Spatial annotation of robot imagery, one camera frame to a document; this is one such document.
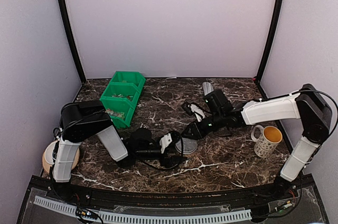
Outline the clear plastic lid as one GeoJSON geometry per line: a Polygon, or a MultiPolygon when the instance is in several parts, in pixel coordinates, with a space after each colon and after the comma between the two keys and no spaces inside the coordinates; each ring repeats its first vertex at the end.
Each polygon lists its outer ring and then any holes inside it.
{"type": "MultiPolygon", "coordinates": [[[[182,138],[182,140],[183,140],[183,145],[185,146],[197,146],[198,147],[198,142],[196,140],[188,139],[188,138],[182,138]]],[[[181,145],[181,141],[178,141],[175,145],[181,145]]]]}

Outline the metal scoop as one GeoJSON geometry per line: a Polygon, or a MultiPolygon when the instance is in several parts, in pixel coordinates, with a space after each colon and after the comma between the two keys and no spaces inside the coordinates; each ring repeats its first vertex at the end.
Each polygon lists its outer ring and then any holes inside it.
{"type": "Polygon", "coordinates": [[[213,85],[210,82],[203,82],[202,88],[205,96],[214,91],[213,85]]]}

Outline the green three-compartment bin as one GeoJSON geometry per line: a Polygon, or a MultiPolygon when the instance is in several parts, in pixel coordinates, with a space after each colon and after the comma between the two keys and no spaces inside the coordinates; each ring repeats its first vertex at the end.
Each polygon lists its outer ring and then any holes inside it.
{"type": "Polygon", "coordinates": [[[116,71],[100,97],[116,128],[130,127],[145,77],[139,72],[116,71]]]}

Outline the clear plastic container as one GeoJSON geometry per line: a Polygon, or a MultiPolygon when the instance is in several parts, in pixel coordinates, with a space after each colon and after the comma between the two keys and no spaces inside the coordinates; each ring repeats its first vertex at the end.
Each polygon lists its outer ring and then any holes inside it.
{"type": "Polygon", "coordinates": [[[176,145],[175,149],[181,154],[183,153],[184,155],[189,155],[194,153],[197,150],[197,146],[183,146],[183,151],[181,148],[181,145],[176,145]]]}

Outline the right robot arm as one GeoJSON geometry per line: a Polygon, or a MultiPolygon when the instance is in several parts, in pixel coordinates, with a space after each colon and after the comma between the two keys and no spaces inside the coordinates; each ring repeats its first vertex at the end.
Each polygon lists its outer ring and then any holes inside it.
{"type": "Polygon", "coordinates": [[[298,140],[293,141],[293,150],[280,170],[282,179],[269,189],[270,196],[280,200],[290,191],[288,182],[296,179],[337,128],[337,122],[332,121],[332,108],[327,103],[330,98],[330,95],[307,83],[289,94],[252,99],[234,106],[222,90],[215,89],[203,97],[209,108],[208,116],[197,115],[196,120],[186,126],[182,136],[199,140],[224,127],[257,127],[263,122],[279,121],[284,124],[298,120],[301,134],[298,140]]]}

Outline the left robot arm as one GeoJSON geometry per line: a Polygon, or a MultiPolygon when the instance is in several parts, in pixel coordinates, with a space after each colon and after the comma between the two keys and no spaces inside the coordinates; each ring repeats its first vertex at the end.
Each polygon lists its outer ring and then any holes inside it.
{"type": "Polygon", "coordinates": [[[168,148],[183,144],[177,131],[170,131],[159,139],[153,139],[147,128],[139,128],[127,139],[122,139],[101,101],[72,102],[61,109],[60,126],[54,131],[58,140],[50,176],[56,182],[53,191],[63,201],[74,197],[74,188],[67,182],[71,179],[72,166],[80,145],[92,136],[97,136],[110,157],[120,168],[129,168],[137,161],[154,168],[151,160],[158,160],[157,170],[170,171],[178,168],[185,157],[183,153],[171,155],[168,148]]]}

